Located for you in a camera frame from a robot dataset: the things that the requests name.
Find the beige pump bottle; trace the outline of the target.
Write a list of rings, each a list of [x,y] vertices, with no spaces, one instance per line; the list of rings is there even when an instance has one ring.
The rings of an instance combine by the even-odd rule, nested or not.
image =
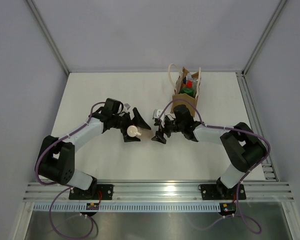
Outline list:
[[[140,140],[150,140],[153,137],[152,130],[144,129],[135,125],[130,125],[127,128],[127,135]]]

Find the green bottle red cap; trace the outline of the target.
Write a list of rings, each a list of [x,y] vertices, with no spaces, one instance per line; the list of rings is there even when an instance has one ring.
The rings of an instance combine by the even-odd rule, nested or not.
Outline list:
[[[187,81],[185,86],[180,90],[179,94],[187,94],[190,97],[195,97],[195,90],[193,89],[193,83],[191,81]]]

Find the brown canvas bag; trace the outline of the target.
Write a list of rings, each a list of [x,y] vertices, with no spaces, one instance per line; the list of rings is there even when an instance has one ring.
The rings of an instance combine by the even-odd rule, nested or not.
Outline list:
[[[178,78],[176,81],[174,81],[171,76],[172,67],[175,67],[178,71]],[[194,89],[194,98],[190,97],[189,95],[187,95],[185,93],[179,94],[180,90],[185,86],[185,84],[183,84],[183,82],[182,82],[183,78],[186,78],[188,73],[191,73],[191,72],[189,70],[187,70],[185,67],[183,67],[183,68],[179,67],[175,63],[171,63],[168,66],[168,71],[167,71],[168,79],[170,81],[170,84],[173,87],[172,105],[171,105],[170,112],[173,113],[174,108],[179,105],[185,105],[189,109],[190,115],[192,117],[194,117],[196,115],[195,108],[197,107],[198,98],[199,98],[199,94],[200,94],[200,85],[201,85],[201,81],[202,81],[202,68],[200,67],[197,72],[191,73],[193,77],[198,79],[196,88],[193,88]]]

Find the silver tube white cap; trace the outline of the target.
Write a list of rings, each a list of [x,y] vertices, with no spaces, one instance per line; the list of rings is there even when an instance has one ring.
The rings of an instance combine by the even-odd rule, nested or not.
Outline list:
[[[186,82],[191,82],[192,83],[192,88],[196,88],[197,87],[197,83],[198,83],[198,79],[193,77],[192,74],[189,72],[186,75]]]

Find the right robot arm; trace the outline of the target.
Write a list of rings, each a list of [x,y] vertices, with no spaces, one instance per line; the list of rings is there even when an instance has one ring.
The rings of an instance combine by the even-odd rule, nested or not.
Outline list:
[[[216,183],[200,184],[198,189],[203,200],[245,200],[242,184],[246,176],[265,160],[270,153],[270,144],[250,127],[239,122],[234,127],[207,125],[196,121],[186,105],[177,105],[174,116],[168,117],[164,110],[156,109],[153,119],[158,130],[152,141],[165,144],[173,133],[182,133],[192,142],[214,143],[223,146],[230,165]]]

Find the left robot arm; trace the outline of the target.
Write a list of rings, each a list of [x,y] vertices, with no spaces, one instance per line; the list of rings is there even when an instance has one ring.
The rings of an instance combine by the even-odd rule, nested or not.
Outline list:
[[[119,129],[126,143],[140,141],[140,135],[132,134],[130,127],[151,130],[135,107],[129,113],[121,101],[112,98],[97,102],[95,106],[98,109],[92,108],[85,122],[76,129],[59,137],[48,135],[43,139],[34,167],[40,184],[45,184],[40,179],[45,177],[51,181],[51,185],[60,184],[74,191],[79,190],[84,199],[101,198],[102,191],[98,187],[98,180],[75,168],[76,152],[110,129]]]

